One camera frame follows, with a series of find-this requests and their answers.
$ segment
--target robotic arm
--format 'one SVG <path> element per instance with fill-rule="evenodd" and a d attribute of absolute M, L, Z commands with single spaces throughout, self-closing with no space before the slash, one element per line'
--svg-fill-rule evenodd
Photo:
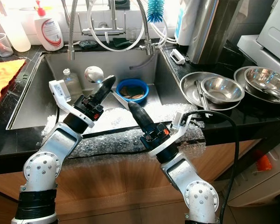
<path fill-rule="evenodd" d="M 20 188 L 19 204 L 11 224 L 57 224 L 55 198 L 62 163 L 82 140 L 86 128 L 93 127 L 103 113 L 100 103 L 110 92 L 115 76 L 107 77 L 93 95 L 81 95 L 73 106 L 66 102 L 70 94 L 64 81 L 51 81 L 49 87 L 58 106 L 69 112 L 44 138 L 40 150 L 25 163 L 23 173 L 27 180 Z"/>
<path fill-rule="evenodd" d="M 170 131 L 164 124 L 156 125 L 137 103 L 131 101 L 128 106 L 144 132 L 140 140 L 150 150 L 149 156 L 157 157 L 164 175 L 183 195 L 189 208 L 189 215 L 186 216 L 185 223 L 215 224 L 215 211 L 219 205 L 216 190 L 197 175 L 192 163 L 178 151 L 174 143 L 185 134 L 191 116 L 184 118 L 183 114 L 177 113 L 172 122 L 175 131 L 170 135 Z"/>

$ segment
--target stainless steel bowl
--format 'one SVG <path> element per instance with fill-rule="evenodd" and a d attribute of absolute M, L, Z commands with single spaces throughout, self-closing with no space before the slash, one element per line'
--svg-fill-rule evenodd
<path fill-rule="evenodd" d="M 245 71 L 245 80 L 252 88 L 263 92 L 263 89 L 280 91 L 280 73 L 261 67 L 252 67 Z"/>
<path fill-rule="evenodd" d="M 206 98 L 215 104 L 237 102 L 245 96 L 244 88 L 240 84 L 225 77 L 205 78 L 201 87 Z"/>

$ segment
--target black cable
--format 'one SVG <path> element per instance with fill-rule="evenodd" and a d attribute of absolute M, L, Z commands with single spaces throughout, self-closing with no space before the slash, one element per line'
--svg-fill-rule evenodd
<path fill-rule="evenodd" d="M 60 109 L 59 109 L 59 106 L 57 106 L 57 111 L 56 111 L 56 121 L 55 121 L 55 124 L 58 123 L 59 121 L 59 113 L 60 113 Z"/>
<path fill-rule="evenodd" d="M 188 112 L 188 113 L 183 115 L 182 121 L 187 120 L 189 115 L 192 115 L 192 114 L 206 114 L 206 113 L 217 115 L 221 118 L 226 119 L 227 121 L 229 121 L 229 123 L 231 124 L 231 126 L 233 127 L 233 130 L 234 130 L 234 137 L 235 137 L 234 162 L 233 162 L 233 166 L 232 166 L 231 177 L 230 177 L 230 180 L 229 180 L 229 183 L 228 183 L 227 194 L 225 196 L 225 200 L 222 204 L 222 208 L 221 208 L 221 211 L 220 211 L 220 224 L 223 224 L 224 212 L 225 212 L 225 208 L 226 208 L 226 205 L 227 205 L 229 194 L 231 192 L 232 184 L 233 184 L 233 181 L 234 181 L 234 178 L 235 178 L 235 175 L 236 175 L 236 169 L 237 169 L 237 163 L 238 163 L 238 155 L 239 155 L 238 127 L 230 117 L 228 117 L 227 115 L 225 115 L 223 113 L 219 113 L 219 112 L 216 112 L 216 111 L 200 110 L 200 111 Z"/>

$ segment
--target blue brush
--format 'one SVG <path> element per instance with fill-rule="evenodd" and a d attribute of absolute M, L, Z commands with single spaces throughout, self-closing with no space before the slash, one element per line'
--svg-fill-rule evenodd
<path fill-rule="evenodd" d="M 147 19 L 149 22 L 162 22 L 164 13 L 164 0 L 148 0 Z"/>

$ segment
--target metal plate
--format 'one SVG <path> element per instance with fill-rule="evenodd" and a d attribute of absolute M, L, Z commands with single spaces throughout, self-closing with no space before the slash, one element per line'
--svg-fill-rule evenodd
<path fill-rule="evenodd" d="M 244 88 L 245 92 L 250 94 L 251 96 L 254 96 L 254 97 L 264 100 L 266 102 L 280 104 L 280 99 L 275 99 L 274 97 L 271 97 L 270 95 L 268 95 L 266 93 L 262 93 L 258 90 L 254 90 L 248 86 L 248 84 L 246 83 L 246 80 L 245 80 L 245 71 L 248 68 L 252 68 L 252 67 L 255 67 L 255 66 L 246 66 L 246 67 L 236 70 L 233 75 L 234 80 L 237 81 Z"/>
<path fill-rule="evenodd" d="M 186 100 L 192 104 L 195 104 L 196 106 L 203 107 L 202 103 L 200 101 L 199 93 L 197 90 L 197 86 L 195 84 L 196 80 L 202 81 L 205 78 L 208 77 L 222 77 L 221 75 L 211 73 L 211 72 L 204 72 L 204 71 L 199 71 L 199 72 L 193 72 L 187 74 L 185 77 L 183 77 L 180 81 L 180 88 L 182 90 L 182 93 Z M 237 105 L 239 105 L 240 101 L 234 102 L 234 103 L 228 103 L 228 104 L 214 104 L 213 102 L 209 102 L 210 109 L 212 111 L 226 111 L 230 110 Z"/>

